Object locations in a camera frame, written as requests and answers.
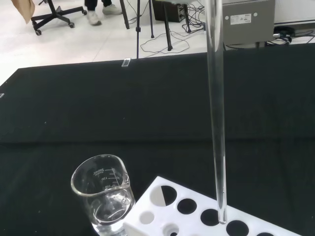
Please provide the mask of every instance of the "glass beaker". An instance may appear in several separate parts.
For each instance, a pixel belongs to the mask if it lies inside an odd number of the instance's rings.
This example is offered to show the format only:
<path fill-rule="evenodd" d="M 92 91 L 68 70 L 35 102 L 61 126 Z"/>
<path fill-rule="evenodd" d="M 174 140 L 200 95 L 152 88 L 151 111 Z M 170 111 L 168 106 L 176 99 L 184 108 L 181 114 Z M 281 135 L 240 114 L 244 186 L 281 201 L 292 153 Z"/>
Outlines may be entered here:
<path fill-rule="evenodd" d="M 123 219 L 135 204 L 123 161 L 114 155 L 94 156 L 71 177 L 95 231 L 101 236 L 126 236 Z"/>

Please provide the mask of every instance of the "black table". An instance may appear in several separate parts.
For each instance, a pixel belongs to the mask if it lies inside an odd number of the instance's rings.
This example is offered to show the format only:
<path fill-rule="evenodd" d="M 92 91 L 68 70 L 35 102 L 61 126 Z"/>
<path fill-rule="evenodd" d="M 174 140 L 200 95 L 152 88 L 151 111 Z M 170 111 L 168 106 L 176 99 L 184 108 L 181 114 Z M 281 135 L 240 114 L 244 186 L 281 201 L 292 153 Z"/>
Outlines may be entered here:
<path fill-rule="evenodd" d="M 228 204 L 304 236 L 315 223 L 314 45 L 225 53 Z M 215 198 L 206 55 L 25 68 L 0 87 L 1 235 L 94 235 L 76 167 L 121 157 Z"/>

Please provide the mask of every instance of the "white floor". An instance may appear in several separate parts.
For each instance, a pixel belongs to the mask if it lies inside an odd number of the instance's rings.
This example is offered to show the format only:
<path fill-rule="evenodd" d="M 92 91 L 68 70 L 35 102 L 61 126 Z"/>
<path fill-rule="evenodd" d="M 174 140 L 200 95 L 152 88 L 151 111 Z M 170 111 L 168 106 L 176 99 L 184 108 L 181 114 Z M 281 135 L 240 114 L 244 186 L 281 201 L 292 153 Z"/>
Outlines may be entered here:
<path fill-rule="evenodd" d="M 35 15 L 49 14 L 47 4 L 36 4 Z M 60 5 L 62 9 L 84 5 L 84 0 L 54 0 L 55 7 Z M 136 9 L 136 0 L 129 0 Z M 113 3 L 120 6 L 119 0 Z M 141 0 L 141 13 L 147 1 Z M 135 17 L 135 13 L 125 0 L 128 18 Z M 96 12 L 102 17 L 102 26 L 92 27 L 88 24 L 86 16 L 82 13 L 73 13 L 68 18 L 75 23 L 71 29 L 67 23 L 54 19 L 41 28 L 42 35 L 37 36 L 31 23 L 25 24 L 23 18 L 13 6 L 10 0 L 0 1 L 0 85 L 4 83 L 18 68 L 43 66 L 53 64 L 68 64 L 106 60 L 120 60 L 136 58 L 136 31 L 135 24 L 130 29 L 125 28 L 123 16 L 104 17 L 102 3 L 99 0 Z M 151 39 L 149 9 L 141 17 L 140 44 Z M 165 33 L 164 23 L 154 22 L 154 35 Z M 170 23 L 170 29 L 186 35 L 182 29 L 182 23 Z M 185 39 L 189 48 L 180 54 L 200 53 L 206 51 L 206 35 L 203 31 L 194 33 Z M 305 43 L 309 37 L 297 38 L 293 43 Z M 173 51 L 169 55 L 180 52 L 188 47 L 186 42 L 172 38 Z M 147 51 L 159 51 L 166 48 L 165 34 L 154 41 L 148 42 L 143 48 Z M 139 51 L 141 58 L 150 56 L 165 56 L 165 54 L 145 53 Z"/>

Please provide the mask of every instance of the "glass tube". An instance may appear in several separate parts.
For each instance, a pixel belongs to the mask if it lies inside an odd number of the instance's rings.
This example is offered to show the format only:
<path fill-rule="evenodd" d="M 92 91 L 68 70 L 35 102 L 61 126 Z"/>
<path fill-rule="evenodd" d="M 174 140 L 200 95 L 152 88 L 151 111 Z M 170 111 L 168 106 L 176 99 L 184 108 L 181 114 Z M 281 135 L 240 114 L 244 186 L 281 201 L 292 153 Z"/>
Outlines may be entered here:
<path fill-rule="evenodd" d="M 205 0 L 205 3 L 208 48 L 208 80 L 218 218 L 221 224 L 225 224 L 227 222 L 227 204 L 224 145 L 222 0 Z"/>

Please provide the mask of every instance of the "person's leg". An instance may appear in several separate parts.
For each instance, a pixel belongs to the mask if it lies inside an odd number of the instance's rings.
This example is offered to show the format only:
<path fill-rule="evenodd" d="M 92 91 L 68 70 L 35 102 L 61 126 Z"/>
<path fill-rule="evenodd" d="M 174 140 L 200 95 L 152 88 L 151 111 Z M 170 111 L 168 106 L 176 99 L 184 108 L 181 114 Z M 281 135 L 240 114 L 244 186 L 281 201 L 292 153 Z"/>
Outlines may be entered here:
<path fill-rule="evenodd" d="M 117 8 L 114 4 L 112 4 L 112 0 L 102 0 L 104 7 L 103 13 L 105 15 L 120 15 L 123 12 Z"/>
<path fill-rule="evenodd" d="M 99 20 L 97 14 L 95 13 L 95 8 L 97 6 L 97 0 L 85 0 L 85 6 L 88 8 L 88 20 L 90 25 L 99 26 L 102 22 Z"/>
<path fill-rule="evenodd" d="M 109 6 L 112 4 L 112 0 L 102 0 L 103 4 L 105 7 Z"/>
<path fill-rule="evenodd" d="M 85 0 L 85 6 L 88 8 L 88 11 L 95 11 L 97 6 L 97 0 Z"/>

